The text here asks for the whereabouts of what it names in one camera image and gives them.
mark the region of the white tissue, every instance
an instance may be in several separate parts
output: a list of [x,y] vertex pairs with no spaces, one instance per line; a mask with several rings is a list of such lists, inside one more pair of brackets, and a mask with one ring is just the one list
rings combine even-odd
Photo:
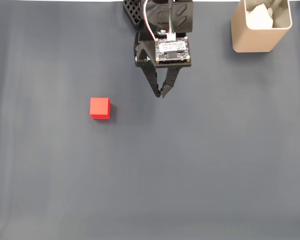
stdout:
[[246,12],[246,24],[250,29],[272,29],[274,20],[270,17],[264,4],[256,6],[252,11]]

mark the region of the circuit board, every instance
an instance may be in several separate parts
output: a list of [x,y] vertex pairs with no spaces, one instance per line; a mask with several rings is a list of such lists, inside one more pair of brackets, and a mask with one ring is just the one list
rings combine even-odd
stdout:
[[190,51],[187,37],[177,37],[175,41],[166,38],[155,42],[155,60],[162,61],[189,61]]

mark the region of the dark gray surface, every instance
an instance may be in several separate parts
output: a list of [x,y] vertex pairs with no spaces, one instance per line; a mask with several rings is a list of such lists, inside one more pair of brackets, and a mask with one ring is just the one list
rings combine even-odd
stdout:
[[0,240],[300,240],[300,3],[269,54],[232,50],[236,4],[195,3],[164,100],[121,3],[1,4]]

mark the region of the robotic arm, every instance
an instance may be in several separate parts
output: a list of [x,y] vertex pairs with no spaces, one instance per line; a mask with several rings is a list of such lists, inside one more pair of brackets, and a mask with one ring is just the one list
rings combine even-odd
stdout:
[[[186,33],[192,31],[192,0],[124,0],[123,9],[137,30],[135,65],[140,67],[157,98],[172,89],[181,68],[191,66]],[[159,90],[156,68],[167,68]]]

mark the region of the white wire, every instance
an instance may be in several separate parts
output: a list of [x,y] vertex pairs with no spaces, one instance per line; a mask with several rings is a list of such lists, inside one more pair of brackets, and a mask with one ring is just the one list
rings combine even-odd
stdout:
[[151,36],[153,37],[153,40],[156,41],[156,37],[154,35],[154,33],[152,32],[149,23],[148,23],[148,18],[147,18],[147,13],[146,13],[146,6],[147,6],[148,0],[144,1],[143,4],[143,17],[144,17],[144,21],[145,21],[145,25],[148,28],[149,32],[151,33]]

